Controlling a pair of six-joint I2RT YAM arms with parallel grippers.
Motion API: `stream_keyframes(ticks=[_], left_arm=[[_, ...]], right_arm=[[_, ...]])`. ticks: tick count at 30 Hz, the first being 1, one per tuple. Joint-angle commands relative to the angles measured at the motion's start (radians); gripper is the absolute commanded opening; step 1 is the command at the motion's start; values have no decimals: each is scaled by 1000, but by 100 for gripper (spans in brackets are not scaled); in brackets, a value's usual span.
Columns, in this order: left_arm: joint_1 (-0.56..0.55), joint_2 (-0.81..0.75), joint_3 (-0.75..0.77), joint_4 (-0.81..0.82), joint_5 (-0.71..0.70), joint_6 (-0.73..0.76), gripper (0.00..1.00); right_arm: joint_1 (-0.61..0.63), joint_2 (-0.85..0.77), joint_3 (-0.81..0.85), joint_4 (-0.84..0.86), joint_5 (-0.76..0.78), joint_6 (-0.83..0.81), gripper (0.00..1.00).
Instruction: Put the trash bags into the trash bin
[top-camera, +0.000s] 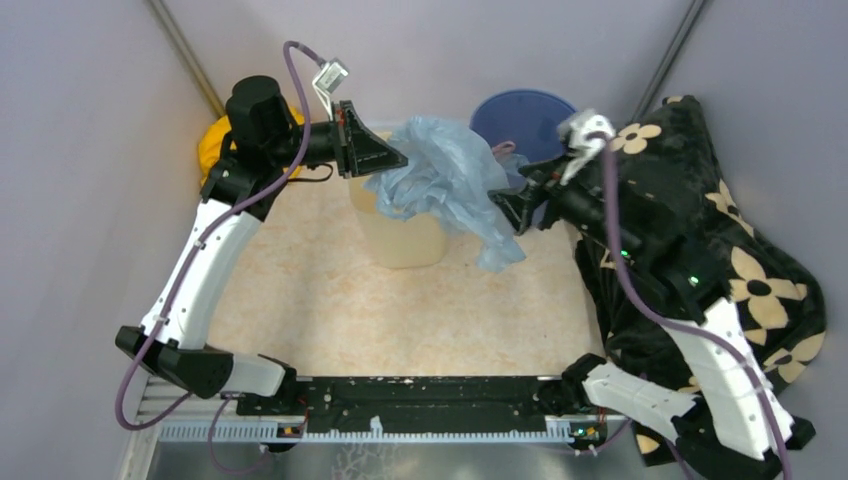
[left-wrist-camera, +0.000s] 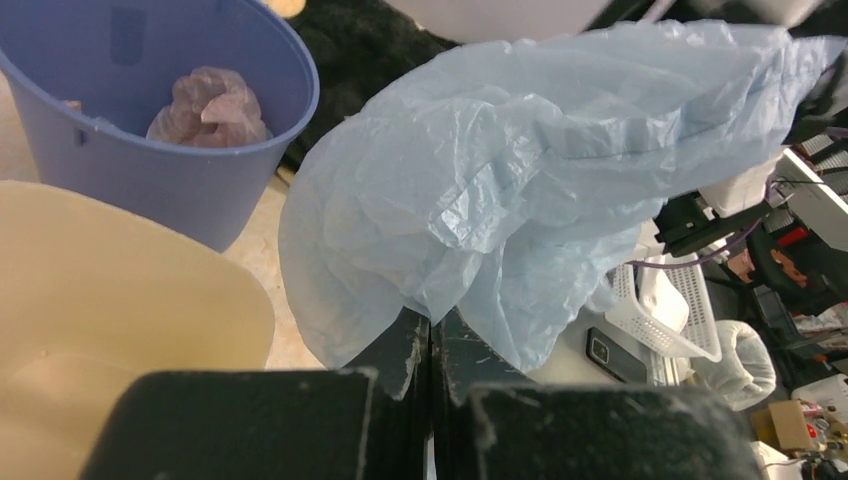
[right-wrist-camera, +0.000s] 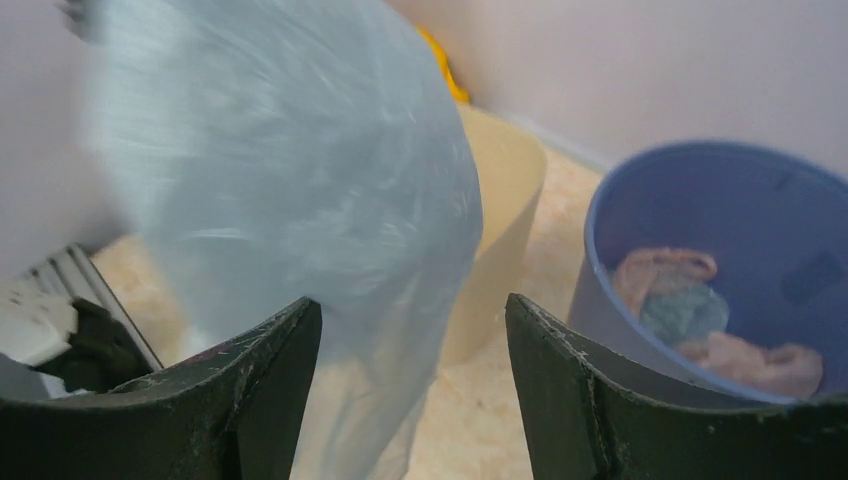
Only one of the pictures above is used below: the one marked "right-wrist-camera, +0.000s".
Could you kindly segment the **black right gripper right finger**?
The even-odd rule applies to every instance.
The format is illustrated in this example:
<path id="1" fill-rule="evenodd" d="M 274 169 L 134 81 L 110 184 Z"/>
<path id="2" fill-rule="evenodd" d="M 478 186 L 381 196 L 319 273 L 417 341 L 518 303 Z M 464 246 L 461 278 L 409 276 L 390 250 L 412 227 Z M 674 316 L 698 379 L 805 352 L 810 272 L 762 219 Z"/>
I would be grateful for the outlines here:
<path id="1" fill-rule="evenodd" d="M 775 405 L 703 389 L 569 329 L 520 294 L 508 349 L 537 479 L 843 479 L 847 398 Z"/>

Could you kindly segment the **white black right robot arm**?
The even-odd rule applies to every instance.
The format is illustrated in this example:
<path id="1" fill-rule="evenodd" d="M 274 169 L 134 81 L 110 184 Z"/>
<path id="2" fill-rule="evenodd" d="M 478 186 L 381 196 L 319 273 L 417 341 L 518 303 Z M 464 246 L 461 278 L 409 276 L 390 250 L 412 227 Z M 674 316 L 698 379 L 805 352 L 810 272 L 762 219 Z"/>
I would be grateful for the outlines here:
<path id="1" fill-rule="evenodd" d="M 745 408 L 506 304 L 537 479 L 843 479 L 847 399 Z M 5 479 L 286 479 L 321 327 L 300 300 L 220 346 L 149 367 L 102 307 L 1 285 L 1 351 L 84 393 L 1 400 Z"/>

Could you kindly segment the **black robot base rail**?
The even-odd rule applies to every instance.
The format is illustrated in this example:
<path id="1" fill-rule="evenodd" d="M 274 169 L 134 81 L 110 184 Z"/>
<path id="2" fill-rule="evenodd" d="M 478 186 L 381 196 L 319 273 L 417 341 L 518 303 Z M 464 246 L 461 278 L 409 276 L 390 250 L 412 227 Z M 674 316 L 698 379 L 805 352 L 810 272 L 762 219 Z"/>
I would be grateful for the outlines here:
<path id="1" fill-rule="evenodd" d="M 77 313 L 70 349 L 35 369 L 48 398 L 105 393 L 163 368 L 90 255 L 79 245 L 55 252 L 17 279 L 40 293 L 66 301 Z"/>

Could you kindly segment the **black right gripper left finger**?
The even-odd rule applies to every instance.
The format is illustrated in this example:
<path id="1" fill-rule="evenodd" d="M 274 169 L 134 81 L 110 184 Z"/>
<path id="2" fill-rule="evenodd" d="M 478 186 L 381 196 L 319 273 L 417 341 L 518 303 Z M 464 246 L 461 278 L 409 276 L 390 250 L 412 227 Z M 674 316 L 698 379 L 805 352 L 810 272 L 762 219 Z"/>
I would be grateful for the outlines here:
<path id="1" fill-rule="evenodd" d="M 155 370 L 101 307 L 37 366 L 68 382 L 56 399 L 3 398 L 5 479 L 286 479 L 321 336 L 301 299 L 259 326 Z"/>

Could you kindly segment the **light blue trash bag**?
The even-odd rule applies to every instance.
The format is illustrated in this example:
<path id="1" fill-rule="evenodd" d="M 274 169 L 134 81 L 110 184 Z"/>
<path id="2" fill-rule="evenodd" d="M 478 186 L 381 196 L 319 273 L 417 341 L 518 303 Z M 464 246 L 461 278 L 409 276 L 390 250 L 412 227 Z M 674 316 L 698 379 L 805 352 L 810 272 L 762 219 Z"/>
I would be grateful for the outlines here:
<path id="1" fill-rule="evenodd" d="M 292 475 L 401 479 L 483 231 L 457 104 L 382 1 L 65 1 L 91 144 L 194 353 L 306 297 Z"/>

